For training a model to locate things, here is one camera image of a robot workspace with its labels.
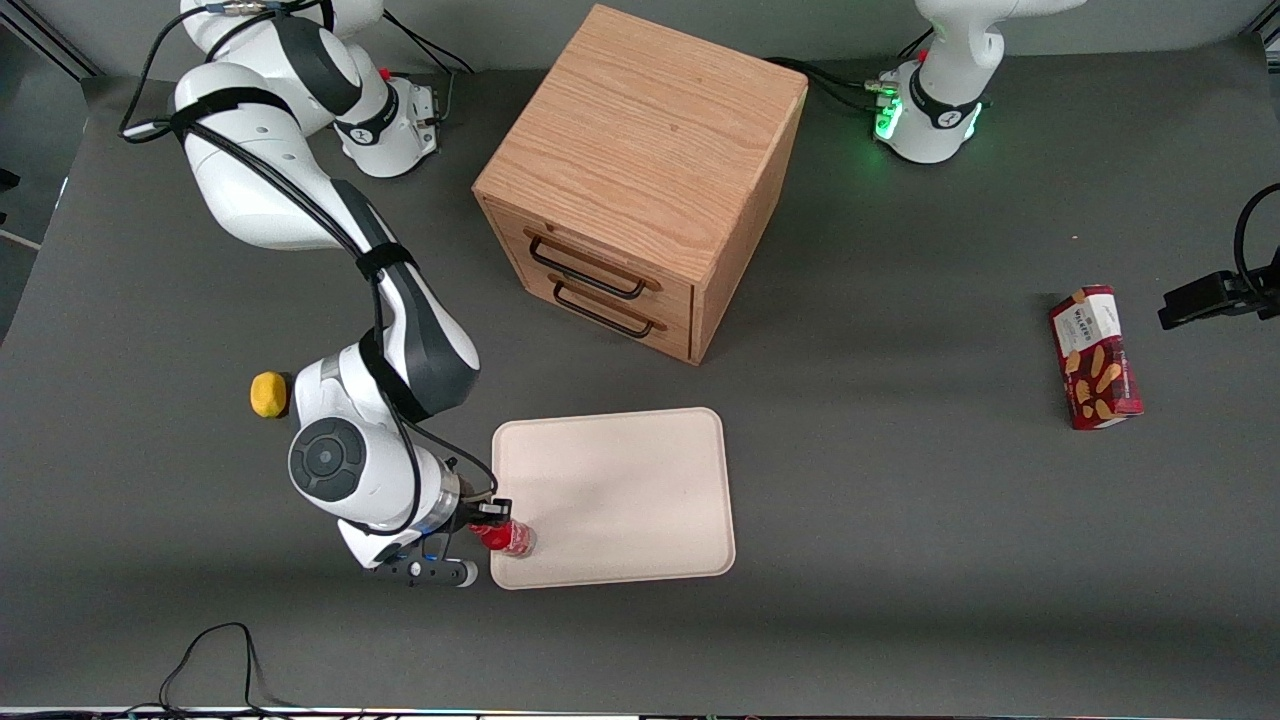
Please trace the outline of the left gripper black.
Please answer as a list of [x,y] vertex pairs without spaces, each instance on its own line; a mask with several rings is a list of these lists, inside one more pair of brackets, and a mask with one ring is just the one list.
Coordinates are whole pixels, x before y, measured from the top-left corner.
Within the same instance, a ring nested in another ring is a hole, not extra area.
[[1245,282],[1233,272],[1213,272],[1164,295],[1158,320],[1165,331],[1215,316],[1254,313],[1279,318],[1279,263],[1251,269]]

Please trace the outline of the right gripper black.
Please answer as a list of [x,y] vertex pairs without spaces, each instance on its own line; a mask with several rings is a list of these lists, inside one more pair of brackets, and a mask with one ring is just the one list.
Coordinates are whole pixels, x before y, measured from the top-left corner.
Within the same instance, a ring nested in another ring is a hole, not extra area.
[[442,473],[440,482],[440,493],[430,511],[431,534],[448,536],[466,527],[492,527],[493,521],[511,521],[511,500],[493,498],[492,489],[477,488],[448,468]]

